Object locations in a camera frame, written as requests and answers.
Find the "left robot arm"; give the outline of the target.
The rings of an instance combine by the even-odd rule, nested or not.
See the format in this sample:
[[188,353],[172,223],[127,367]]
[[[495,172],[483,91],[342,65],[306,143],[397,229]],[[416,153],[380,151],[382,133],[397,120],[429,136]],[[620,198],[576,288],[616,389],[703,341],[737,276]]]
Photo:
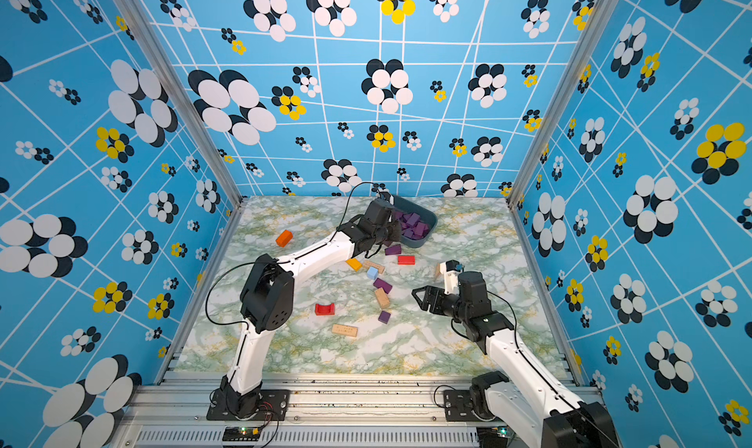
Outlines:
[[394,200],[382,193],[364,213],[320,242],[281,257],[260,255],[240,293],[243,328],[232,363],[215,391],[215,407],[239,420],[260,411],[262,367],[275,332],[290,319],[297,285],[338,263],[401,238]]

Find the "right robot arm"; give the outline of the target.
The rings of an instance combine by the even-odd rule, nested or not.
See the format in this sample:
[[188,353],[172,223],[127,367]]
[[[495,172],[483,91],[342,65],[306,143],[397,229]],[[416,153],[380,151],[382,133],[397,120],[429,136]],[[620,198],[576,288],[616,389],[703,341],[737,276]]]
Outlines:
[[419,309],[450,318],[497,366],[472,379],[472,411],[484,422],[503,421],[529,447],[617,447],[606,408],[571,391],[524,344],[517,319],[495,310],[479,272],[444,270],[443,287],[411,292]]

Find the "purple wedge near bin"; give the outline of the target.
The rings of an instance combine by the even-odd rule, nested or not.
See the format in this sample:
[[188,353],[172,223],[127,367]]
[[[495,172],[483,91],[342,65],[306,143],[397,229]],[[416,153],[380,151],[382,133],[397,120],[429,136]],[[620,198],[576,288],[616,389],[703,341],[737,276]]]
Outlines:
[[403,249],[401,248],[401,244],[394,244],[393,246],[389,246],[385,249],[385,254],[387,256],[401,255],[402,253]]

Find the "dark teal storage bin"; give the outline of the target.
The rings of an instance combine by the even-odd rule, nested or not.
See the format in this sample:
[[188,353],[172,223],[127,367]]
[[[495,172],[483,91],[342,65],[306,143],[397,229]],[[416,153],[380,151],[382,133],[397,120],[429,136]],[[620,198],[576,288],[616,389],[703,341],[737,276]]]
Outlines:
[[387,239],[410,248],[421,248],[438,224],[437,215],[404,197],[392,195],[393,206]]

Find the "yellow long brick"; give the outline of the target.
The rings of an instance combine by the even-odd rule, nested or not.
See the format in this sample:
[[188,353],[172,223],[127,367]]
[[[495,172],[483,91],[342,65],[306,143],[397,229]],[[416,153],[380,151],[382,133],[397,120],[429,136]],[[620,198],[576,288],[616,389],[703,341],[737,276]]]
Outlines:
[[362,262],[356,258],[351,258],[346,261],[349,267],[351,267],[354,271],[360,271],[362,269]]

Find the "engraved natural wood brick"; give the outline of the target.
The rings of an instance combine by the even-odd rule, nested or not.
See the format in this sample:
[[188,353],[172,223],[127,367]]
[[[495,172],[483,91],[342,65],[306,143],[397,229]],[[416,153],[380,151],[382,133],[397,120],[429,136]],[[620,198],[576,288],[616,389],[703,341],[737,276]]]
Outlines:
[[380,275],[383,275],[384,272],[385,272],[385,267],[383,265],[378,264],[378,263],[374,263],[374,262],[369,261],[369,260],[363,260],[362,264],[368,270],[370,270],[371,268],[377,270]]

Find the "red flat brick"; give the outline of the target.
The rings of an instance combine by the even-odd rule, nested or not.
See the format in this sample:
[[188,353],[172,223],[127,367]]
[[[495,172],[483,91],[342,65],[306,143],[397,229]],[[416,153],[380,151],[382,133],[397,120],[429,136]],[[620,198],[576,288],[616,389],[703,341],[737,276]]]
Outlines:
[[409,266],[414,265],[416,263],[416,259],[412,255],[399,255],[398,256],[398,264],[403,266]]

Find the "natural wood square brick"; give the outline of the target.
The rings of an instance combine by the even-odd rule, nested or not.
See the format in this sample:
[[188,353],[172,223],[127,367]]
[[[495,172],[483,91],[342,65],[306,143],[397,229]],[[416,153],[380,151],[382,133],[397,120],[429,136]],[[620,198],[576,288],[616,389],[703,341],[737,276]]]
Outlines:
[[384,289],[381,289],[381,287],[379,289],[376,289],[376,291],[374,291],[374,295],[381,309],[388,309],[390,307],[391,301],[389,299],[388,293],[386,293]]

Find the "small purple front cube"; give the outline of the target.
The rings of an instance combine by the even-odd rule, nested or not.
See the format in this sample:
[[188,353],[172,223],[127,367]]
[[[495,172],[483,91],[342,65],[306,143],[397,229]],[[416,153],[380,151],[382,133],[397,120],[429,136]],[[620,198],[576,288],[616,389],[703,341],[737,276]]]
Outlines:
[[383,324],[388,324],[391,319],[391,313],[388,311],[382,311],[378,317],[378,321]]

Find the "purple brick behind wood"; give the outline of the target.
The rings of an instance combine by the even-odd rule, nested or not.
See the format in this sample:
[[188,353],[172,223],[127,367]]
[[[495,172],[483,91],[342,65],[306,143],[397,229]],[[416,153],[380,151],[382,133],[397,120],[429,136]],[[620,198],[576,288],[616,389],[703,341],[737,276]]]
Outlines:
[[373,286],[376,289],[382,289],[382,291],[384,291],[384,293],[386,293],[386,294],[389,294],[390,291],[393,289],[392,285],[390,285],[389,283],[387,283],[386,281],[384,281],[382,279],[376,279],[373,282]]

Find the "orange brick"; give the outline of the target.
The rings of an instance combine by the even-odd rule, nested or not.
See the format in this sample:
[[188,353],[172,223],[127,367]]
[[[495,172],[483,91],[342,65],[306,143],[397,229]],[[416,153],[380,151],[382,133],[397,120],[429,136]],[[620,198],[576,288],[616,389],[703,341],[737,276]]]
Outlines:
[[294,238],[293,233],[289,230],[285,230],[277,237],[275,242],[279,247],[286,247],[288,246],[288,244],[290,244],[293,238]]

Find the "red arch brick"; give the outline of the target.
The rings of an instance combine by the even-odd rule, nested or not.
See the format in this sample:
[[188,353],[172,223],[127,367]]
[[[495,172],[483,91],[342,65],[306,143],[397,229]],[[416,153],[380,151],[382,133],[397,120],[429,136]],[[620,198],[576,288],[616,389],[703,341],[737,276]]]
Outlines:
[[316,316],[333,316],[336,314],[336,305],[334,303],[330,304],[315,304],[315,315]]

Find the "natural wood brick front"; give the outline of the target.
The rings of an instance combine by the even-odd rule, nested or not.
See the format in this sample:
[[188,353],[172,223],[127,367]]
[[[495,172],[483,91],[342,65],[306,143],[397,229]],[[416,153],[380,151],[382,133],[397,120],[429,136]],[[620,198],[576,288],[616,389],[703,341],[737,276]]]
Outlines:
[[347,325],[335,324],[332,326],[332,332],[337,336],[347,336],[348,338],[356,338],[358,336],[358,328]]

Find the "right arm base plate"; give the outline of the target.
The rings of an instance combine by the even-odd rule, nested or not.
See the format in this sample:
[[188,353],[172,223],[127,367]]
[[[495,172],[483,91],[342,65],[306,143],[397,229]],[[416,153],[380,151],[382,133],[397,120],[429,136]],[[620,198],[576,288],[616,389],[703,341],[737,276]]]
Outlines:
[[469,390],[445,389],[442,391],[441,405],[447,422],[457,423],[501,423],[499,417],[482,415],[473,403]]

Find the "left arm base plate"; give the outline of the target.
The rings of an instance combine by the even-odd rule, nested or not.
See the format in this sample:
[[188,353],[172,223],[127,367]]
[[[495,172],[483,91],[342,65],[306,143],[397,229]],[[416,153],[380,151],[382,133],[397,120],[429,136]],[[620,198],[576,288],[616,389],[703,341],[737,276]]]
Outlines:
[[210,396],[208,421],[284,421],[290,404],[291,391],[286,389],[252,390],[238,396],[230,389],[216,389]]

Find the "aluminium front rail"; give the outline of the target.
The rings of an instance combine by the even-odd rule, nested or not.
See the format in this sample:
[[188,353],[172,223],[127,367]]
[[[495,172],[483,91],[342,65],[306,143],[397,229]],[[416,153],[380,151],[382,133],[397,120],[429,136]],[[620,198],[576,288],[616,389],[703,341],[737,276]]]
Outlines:
[[[160,385],[141,387],[113,438],[115,447],[227,447],[230,421],[210,421],[217,373],[169,372]],[[250,446],[478,447],[498,435],[509,447],[524,441],[505,421],[450,422],[445,391],[467,389],[468,377],[274,375],[264,388],[288,391],[281,423]]]

